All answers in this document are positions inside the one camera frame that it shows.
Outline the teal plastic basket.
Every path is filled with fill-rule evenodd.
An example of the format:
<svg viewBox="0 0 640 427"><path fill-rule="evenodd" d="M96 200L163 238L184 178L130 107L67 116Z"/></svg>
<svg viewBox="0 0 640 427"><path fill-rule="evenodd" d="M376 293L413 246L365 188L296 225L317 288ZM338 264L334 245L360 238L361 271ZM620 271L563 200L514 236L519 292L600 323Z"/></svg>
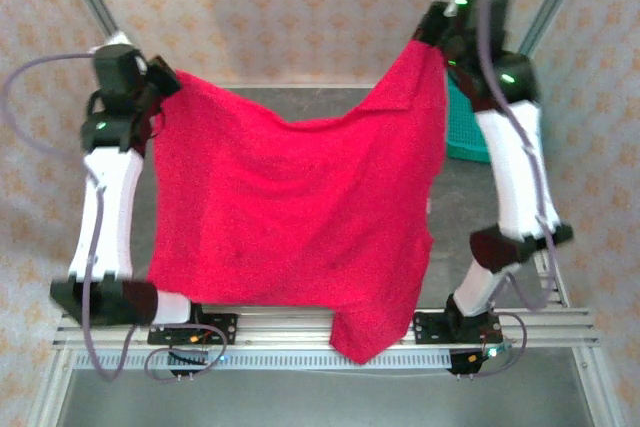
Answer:
<svg viewBox="0 0 640 427"><path fill-rule="evenodd" d="M453 159L489 163L484 137L476 122L469 99L448 75L447 156Z"/></svg>

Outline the red t-shirt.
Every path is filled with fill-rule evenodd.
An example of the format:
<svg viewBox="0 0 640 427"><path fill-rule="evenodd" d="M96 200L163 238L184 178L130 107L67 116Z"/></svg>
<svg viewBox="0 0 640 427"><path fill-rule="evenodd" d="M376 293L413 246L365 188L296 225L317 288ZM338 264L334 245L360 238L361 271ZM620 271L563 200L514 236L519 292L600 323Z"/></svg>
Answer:
<svg viewBox="0 0 640 427"><path fill-rule="evenodd" d="M288 122L187 72L154 143L148 272L198 303L331 310L331 346L366 363L407 332L445 157L444 61L410 41L336 118Z"/></svg>

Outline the aluminium side rail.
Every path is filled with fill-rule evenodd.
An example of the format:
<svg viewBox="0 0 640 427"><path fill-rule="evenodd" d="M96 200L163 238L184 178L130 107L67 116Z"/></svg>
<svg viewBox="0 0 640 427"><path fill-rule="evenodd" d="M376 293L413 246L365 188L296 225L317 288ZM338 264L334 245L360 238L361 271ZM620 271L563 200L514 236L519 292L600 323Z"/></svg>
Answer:
<svg viewBox="0 0 640 427"><path fill-rule="evenodd" d="M569 308L570 301L558 262L552 264L547 250L537 252L533 260L547 308L555 310Z"/></svg>

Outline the black right controller board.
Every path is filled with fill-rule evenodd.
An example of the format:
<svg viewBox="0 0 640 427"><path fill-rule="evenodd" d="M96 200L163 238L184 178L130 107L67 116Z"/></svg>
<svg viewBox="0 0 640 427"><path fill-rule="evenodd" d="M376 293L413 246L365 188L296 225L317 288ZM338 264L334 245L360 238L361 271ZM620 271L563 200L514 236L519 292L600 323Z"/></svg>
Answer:
<svg viewBox="0 0 640 427"><path fill-rule="evenodd" d="M450 351L451 365L447 371L456 379L476 380L506 371L512 364L504 349L458 349Z"/></svg>

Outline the long aluminium base rail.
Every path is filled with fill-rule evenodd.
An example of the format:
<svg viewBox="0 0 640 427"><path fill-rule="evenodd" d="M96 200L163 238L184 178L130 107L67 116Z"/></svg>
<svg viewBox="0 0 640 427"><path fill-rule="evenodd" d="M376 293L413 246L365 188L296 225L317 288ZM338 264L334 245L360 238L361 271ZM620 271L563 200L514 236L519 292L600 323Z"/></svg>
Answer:
<svg viewBox="0 0 640 427"><path fill-rule="evenodd" d="M237 312L238 327L235 344L240 349L296 350L329 348L332 314L318 309L285 308L224 308L223 312ZM504 309L496 312L501 330L506 337L521 344L522 329L518 316L525 324L527 347L579 347L600 346L601 333L595 326L589 309L566 308L530 312L525 309ZM409 349L415 345L415 334L410 328L393 349ZM95 347L107 349L122 346L128 328L113 327L92 330ZM131 347L147 348L147 328L136 329ZM63 316L54 333L55 348L84 347L81 327L70 317Z"/></svg>

